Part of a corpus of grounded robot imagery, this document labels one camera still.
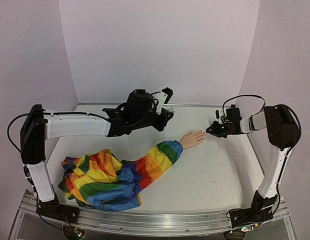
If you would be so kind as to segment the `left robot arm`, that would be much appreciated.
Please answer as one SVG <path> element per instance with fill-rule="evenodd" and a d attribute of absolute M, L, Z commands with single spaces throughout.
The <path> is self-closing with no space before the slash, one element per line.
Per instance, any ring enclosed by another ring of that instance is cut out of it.
<path fill-rule="evenodd" d="M 69 136 L 120 137 L 147 127 L 162 132 L 174 116 L 172 110 L 163 107 L 172 95 L 173 90 L 168 87 L 154 93 L 136 89 L 118 107 L 104 108 L 107 117 L 91 112 L 48 111 L 40 104 L 22 114 L 26 119 L 16 149 L 20 153 L 25 177 L 38 194 L 36 213 L 40 217 L 71 224 L 77 222 L 79 214 L 79 208 L 61 204 L 58 200 L 45 162 L 46 140 Z"/>

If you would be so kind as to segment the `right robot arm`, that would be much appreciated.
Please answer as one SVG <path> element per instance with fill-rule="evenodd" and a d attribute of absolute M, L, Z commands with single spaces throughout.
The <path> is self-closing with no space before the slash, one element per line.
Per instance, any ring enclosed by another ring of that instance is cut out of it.
<path fill-rule="evenodd" d="M 272 146 L 263 180 L 255 191 L 249 208 L 234 208 L 227 212 L 232 229 L 246 228 L 273 219 L 281 203 L 280 183 L 294 147 L 302 136 L 296 113 L 285 104 L 264 106 L 260 112 L 243 118 L 240 109 L 232 105 L 218 109 L 215 120 L 206 133 L 217 138 L 247 135 L 267 131 Z"/>

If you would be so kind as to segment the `clear nail polish bottle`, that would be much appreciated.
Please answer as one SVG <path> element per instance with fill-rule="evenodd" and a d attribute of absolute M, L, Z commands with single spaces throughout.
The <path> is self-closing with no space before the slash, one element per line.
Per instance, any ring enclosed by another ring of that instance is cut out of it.
<path fill-rule="evenodd" d="M 167 109 L 169 112 L 174 113 L 174 108 L 171 106 L 170 108 Z"/>

